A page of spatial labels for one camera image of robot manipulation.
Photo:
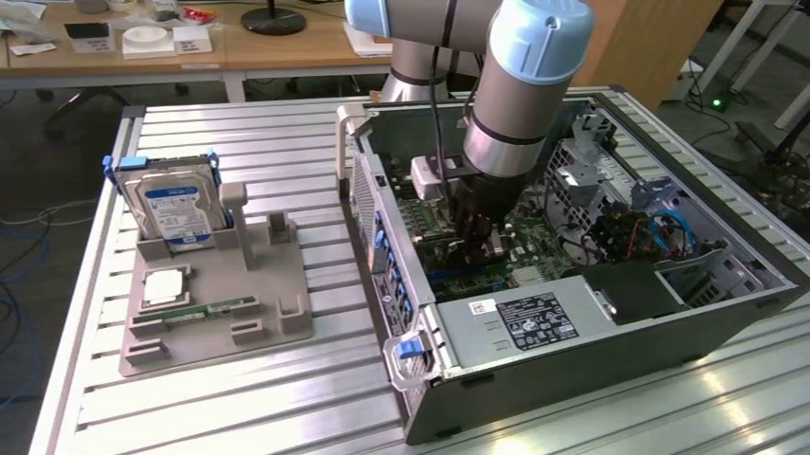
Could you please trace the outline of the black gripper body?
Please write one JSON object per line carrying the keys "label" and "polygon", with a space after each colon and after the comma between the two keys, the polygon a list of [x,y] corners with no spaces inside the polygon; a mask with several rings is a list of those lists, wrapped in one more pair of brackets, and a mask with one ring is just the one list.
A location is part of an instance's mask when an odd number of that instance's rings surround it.
{"label": "black gripper body", "polygon": [[487,237],[514,210],[525,188],[522,176],[501,178],[481,173],[461,177],[453,194],[455,235]]}

